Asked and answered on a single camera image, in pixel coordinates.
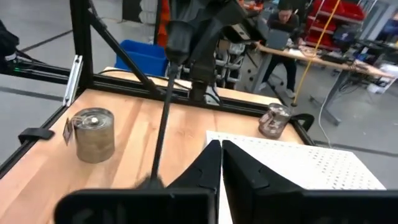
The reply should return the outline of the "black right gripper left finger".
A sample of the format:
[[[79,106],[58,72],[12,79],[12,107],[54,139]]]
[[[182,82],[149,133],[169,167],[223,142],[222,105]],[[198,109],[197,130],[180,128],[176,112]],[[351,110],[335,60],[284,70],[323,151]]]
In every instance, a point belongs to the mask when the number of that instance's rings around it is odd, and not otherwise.
[[[83,189],[62,198],[55,224],[217,224],[221,144],[212,140],[166,188]]]

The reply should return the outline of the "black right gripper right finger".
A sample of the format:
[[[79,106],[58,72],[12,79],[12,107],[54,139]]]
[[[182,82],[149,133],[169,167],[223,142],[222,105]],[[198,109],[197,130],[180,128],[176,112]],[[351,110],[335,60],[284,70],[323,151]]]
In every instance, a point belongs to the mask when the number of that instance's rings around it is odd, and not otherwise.
[[[234,224],[398,224],[398,190],[305,190],[223,141]]]

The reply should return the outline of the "glass jar candle holder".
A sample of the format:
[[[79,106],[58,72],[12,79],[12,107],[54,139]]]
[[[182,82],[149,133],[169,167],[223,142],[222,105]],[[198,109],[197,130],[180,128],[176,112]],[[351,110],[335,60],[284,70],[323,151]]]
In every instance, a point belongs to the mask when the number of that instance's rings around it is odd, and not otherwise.
[[[259,119],[259,132],[269,139],[279,139],[292,116],[289,107],[278,104],[269,104],[268,110]]]

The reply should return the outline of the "metal cylinder candle holder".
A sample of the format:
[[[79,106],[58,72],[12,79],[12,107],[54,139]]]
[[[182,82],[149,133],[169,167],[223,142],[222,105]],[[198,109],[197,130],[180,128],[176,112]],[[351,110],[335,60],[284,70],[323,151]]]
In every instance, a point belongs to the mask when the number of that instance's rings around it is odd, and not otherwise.
[[[114,115],[105,108],[86,108],[67,118],[63,138],[68,145],[75,141],[79,160],[96,164],[115,152]]]

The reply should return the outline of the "white perforated shelf riser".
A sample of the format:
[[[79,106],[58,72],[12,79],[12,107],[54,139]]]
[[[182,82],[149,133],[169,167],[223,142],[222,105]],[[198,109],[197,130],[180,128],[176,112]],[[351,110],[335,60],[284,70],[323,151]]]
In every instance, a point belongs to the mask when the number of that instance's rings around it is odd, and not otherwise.
[[[306,189],[386,189],[352,152],[207,131],[206,142],[212,140],[231,141]]]

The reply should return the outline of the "wooden desk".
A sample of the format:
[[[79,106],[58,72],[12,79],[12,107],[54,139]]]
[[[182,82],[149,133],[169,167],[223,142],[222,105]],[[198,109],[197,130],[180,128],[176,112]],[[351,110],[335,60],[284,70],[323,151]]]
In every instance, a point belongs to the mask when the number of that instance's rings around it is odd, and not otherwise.
[[[376,67],[373,67],[372,65],[368,65],[367,63],[361,62],[359,60],[355,60],[351,65],[349,65],[347,63],[338,64],[338,63],[322,60],[317,54],[308,52],[310,50],[312,50],[312,51],[315,50],[311,47],[301,46],[301,47],[299,47],[299,50],[296,52],[291,51],[289,49],[284,49],[284,50],[271,49],[271,48],[261,45],[259,42],[256,42],[256,47],[261,52],[305,61],[305,62],[308,62],[308,65],[315,63],[315,64],[323,65],[326,67],[340,69],[341,72],[337,76],[336,82],[333,84],[329,94],[325,97],[325,99],[323,101],[317,101],[314,97],[312,97],[312,96],[310,97],[311,102],[316,103],[319,107],[322,108],[322,111],[320,112],[319,117],[321,117],[322,113],[324,113],[324,117],[330,123],[334,124],[335,126],[338,126],[341,123],[341,120],[338,119],[337,117],[335,117],[331,112],[329,112],[328,107],[329,107],[329,104],[334,99],[336,93],[338,92],[340,85],[347,79],[350,72],[362,73],[364,75],[370,75],[370,76],[373,76],[376,78],[388,78],[391,80],[394,78],[394,76],[392,76],[391,74],[383,72],[382,70],[380,70]]]

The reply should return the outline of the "blue plastic bin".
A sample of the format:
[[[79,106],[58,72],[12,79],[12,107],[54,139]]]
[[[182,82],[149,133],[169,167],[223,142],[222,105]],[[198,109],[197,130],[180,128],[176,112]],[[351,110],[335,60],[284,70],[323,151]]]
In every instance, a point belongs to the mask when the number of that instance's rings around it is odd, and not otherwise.
[[[163,47],[158,45],[124,40],[120,47],[145,74],[164,77],[168,60]]]

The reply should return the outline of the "grey laptop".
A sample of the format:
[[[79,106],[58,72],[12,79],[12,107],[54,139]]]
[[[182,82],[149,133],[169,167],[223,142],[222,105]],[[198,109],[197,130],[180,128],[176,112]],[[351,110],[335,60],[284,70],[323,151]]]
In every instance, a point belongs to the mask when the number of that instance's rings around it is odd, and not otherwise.
[[[284,50],[289,39],[290,34],[288,32],[270,29],[267,36],[266,47],[275,50]]]

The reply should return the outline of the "person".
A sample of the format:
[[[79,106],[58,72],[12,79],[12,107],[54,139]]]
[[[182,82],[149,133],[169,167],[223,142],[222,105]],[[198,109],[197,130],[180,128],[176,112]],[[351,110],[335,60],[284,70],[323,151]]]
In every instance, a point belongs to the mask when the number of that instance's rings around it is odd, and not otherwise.
[[[305,42],[301,38],[300,34],[294,31],[294,29],[300,27],[299,16],[293,13],[293,6],[288,1],[282,1],[279,3],[278,11],[273,12],[269,16],[267,23],[269,24],[270,28],[274,28],[275,26],[287,28],[290,31],[289,35],[293,43],[305,45]],[[269,66],[264,74],[258,90],[261,91],[265,89],[271,73],[280,63],[284,65],[287,72],[287,86],[285,92],[289,98],[294,98],[297,64],[293,58],[284,57],[281,55],[272,55],[271,61],[269,62]]]

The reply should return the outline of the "red storage bin rack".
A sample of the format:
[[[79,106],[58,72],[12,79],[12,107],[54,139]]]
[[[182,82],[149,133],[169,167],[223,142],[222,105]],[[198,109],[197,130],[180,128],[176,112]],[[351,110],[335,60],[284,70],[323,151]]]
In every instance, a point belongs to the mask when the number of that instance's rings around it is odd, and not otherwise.
[[[348,0],[314,0],[306,17],[304,41],[325,50],[338,50],[334,35],[339,28],[361,25],[366,12]]]

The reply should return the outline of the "black bulky object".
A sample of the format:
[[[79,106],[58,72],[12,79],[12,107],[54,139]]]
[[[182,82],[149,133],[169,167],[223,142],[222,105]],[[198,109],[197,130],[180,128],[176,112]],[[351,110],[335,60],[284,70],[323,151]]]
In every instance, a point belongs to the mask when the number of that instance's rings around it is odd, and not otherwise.
[[[5,72],[17,62],[19,38],[7,30],[0,20],[0,72]]]

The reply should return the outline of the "silver metal bracket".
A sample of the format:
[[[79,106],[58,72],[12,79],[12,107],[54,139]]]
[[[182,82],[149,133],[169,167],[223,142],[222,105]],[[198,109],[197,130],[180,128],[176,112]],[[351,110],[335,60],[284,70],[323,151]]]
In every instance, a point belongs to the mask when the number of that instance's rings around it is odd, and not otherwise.
[[[70,70],[67,87],[65,90],[65,95],[63,97],[63,106],[69,107],[74,101],[76,96],[76,91],[78,88],[78,82],[80,79],[81,71],[83,67],[83,56],[75,55],[72,63],[72,68]]]

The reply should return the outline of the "orange post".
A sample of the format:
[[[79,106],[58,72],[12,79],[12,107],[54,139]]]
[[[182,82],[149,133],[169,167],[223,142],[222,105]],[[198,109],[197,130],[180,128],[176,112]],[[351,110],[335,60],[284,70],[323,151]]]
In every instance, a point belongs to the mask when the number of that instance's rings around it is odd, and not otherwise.
[[[167,24],[170,20],[170,8],[169,8],[169,0],[160,0],[161,9],[160,9],[160,21],[157,26],[158,31],[156,32],[157,37],[157,45],[165,47],[167,44],[168,35],[166,32]]]

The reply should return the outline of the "black aluminium table frame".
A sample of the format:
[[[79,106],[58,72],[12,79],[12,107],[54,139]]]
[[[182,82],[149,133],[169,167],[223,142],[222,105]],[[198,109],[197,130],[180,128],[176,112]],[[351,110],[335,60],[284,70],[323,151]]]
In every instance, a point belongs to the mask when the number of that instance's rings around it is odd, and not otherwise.
[[[78,82],[77,95],[81,96],[88,90],[99,90],[150,100],[165,100],[166,89],[157,86],[139,71],[137,65],[127,56],[127,53],[120,48],[116,39],[106,30],[99,17],[94,14],[94,10],[95,8],[91,0],[70,0],[75,52],[83,56],[83,76]],[[91,28],[95,28],[97,33],[102,36],[116,55],[120,56],[124,62],[127,63],[129,68],[138,75],[139,79],[137,81],[123,80],[121,78],[112,78],[93,73]],[[258,117],[261,110],[266,110],[268,108],[267,105],[228,97],[221,97],[221,106],[211,106],[204,102],[191,100],[186,90],[174,90],[171,102],[252,117]]]

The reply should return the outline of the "black metal rail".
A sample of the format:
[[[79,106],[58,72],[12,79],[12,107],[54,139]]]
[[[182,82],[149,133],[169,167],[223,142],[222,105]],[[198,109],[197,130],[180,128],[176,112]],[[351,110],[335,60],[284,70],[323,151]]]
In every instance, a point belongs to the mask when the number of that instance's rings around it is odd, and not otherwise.
[[[26,60],[0,60],[0,74],[50,83],[67,84],[70,69]]]

